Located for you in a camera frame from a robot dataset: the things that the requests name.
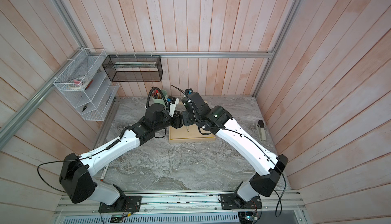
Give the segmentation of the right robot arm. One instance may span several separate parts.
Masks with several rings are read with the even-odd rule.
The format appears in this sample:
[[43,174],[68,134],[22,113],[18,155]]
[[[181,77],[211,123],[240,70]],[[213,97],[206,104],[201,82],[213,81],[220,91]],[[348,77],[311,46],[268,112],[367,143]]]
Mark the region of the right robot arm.
[[190,102],[184,104],[188,117],[194,119],[198,127],[217,135],[235,148],[255,169],[256,173],[237,189],[237,196],[245,202],[262,195],[269,197],[275,190],[288,163],[285,155],[268,151],[251,137],[221,106],[210,109],[207,104],[200,109]]

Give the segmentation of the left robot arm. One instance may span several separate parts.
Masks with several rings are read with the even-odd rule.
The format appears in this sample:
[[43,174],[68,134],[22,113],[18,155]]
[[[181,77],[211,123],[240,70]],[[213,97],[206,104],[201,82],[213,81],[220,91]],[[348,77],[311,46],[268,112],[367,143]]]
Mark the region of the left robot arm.
[[66,156],[63,162],[59,182],[72,203],[85,200],[101,202],[116,210],[122,210],[126,196],[117,185],[109,185],[93,179],[102,168],[124,153],[135,149],[155,137],[156,132],[172,126],[183,126],[180,111],[171,115],[162,104],[153,104],[146,108],[145,115],[135,124],[126,126],[119,136],[108,143],[84,153]]

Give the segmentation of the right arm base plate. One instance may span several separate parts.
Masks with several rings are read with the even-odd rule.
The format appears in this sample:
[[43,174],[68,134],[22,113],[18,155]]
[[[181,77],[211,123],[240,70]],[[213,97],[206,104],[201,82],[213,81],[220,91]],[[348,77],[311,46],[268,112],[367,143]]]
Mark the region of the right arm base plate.
[[262,209],[262,202],[258,195],[253,197],[248,202],[241,199],[235,193],[220,194],[218,196],[218,199],[219,202],[221,203],[221,207],[223,210],[241,210],[241,209],[261,210]]

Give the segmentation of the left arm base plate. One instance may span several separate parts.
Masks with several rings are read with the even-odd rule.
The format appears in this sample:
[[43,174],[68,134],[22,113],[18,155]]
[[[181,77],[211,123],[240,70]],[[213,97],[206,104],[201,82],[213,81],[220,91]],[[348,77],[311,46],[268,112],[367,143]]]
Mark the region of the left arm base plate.
[[112,205],[106,205],[100,203],[98,209],[99,213],[136,213],[140,210],[140,205],[142,202],[141,195],[131,195],[131,196],[120,196],[118,200],[115,201]]

